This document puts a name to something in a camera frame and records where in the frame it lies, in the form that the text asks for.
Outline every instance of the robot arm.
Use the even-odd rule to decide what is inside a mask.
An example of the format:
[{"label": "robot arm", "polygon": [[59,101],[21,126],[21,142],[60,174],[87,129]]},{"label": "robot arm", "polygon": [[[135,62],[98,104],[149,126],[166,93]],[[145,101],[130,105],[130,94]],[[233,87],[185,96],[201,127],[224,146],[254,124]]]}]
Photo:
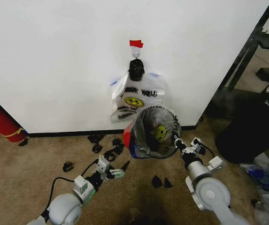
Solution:
[{"label": "robot arm", "polygon": [[192,194],[192,198],[200,210],[213,211],[223,225],[248,225],[240,215],[234,214],[229,208],[230,194],[227,187],[219,180],[212,178],[215,169],[221,169],[223,161],[214,157],[204,166],[197,153],[202,154],[201,140],[194,138],[188,147],[181,138],[174,136],[174,144],[181,152],[185,168],[189,172],[185,182]]},{"label": "robot arm", "polygon": [[53,225],[75,224],[81,215],[81,208],[90,201],[92,195],[99,190],[101,184],[108,179],[123,177],[128,164],[129,161],[122,169],[114,169],[104,156],[100,156],[96,171],[92,176],[83,178],[79,175],[75,178],[73,194],[67,193],[54,198],[41,216],[27,225],[46,225],[48,220]]}]

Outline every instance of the smiley face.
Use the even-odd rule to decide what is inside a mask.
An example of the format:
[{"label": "smiley face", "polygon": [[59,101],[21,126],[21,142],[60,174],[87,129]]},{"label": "smiley face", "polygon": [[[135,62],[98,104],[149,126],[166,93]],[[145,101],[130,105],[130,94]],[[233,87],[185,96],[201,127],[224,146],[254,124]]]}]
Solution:
[{"label": "smiley face", "polygon": [[127,98],[125,98],[125,102],[128,105],[133,106],[133,107],[143,107],[144,106],[144,103],[135,97],[127,97]]},{"label": "smiley face", "polygon": [[164,126],[159,126],[156,130],[156,136],[155,139],[159,141],[159,143],[162,143],[165,136],[166,136],[167,130]]}]

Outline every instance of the red rolled mat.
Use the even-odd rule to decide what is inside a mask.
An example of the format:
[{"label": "red rolled mat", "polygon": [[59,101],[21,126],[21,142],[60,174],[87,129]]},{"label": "red rolled mat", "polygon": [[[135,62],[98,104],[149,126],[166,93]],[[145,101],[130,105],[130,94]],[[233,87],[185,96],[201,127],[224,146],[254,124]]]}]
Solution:
[{"label": "red rolled mat", "polygon": [[0,108],[0,133],[11,142],[19,142],[26,137],[24,130]]}]

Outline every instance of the baseboard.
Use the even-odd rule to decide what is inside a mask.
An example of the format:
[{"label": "baseboard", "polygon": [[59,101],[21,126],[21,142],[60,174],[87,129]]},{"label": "baseboard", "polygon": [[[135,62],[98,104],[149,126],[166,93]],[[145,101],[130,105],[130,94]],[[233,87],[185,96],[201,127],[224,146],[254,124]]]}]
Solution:
[{"label": "baseboard", "polygon": [[[182,126],[182,130],[194,130],[196,126]],[[93,131],[74,131],[74,132],[54,132],[54,133],[30,133],[29,137],[68,137],[83,135],[114,135],[122,134],[124,130],[93,130]]]}]

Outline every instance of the yellow band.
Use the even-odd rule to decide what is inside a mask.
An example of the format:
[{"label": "yellow band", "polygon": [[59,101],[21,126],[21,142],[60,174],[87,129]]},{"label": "yellow band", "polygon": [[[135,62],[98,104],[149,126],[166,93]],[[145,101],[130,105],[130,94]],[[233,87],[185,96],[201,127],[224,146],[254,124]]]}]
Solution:
[{"label": "yellow band", "polygon": [[17,131],[15,131],[13,134],[11,135],[3,135],[4,137],[11,137],[13,135],[18,135],[23,129],[20,127]]}]

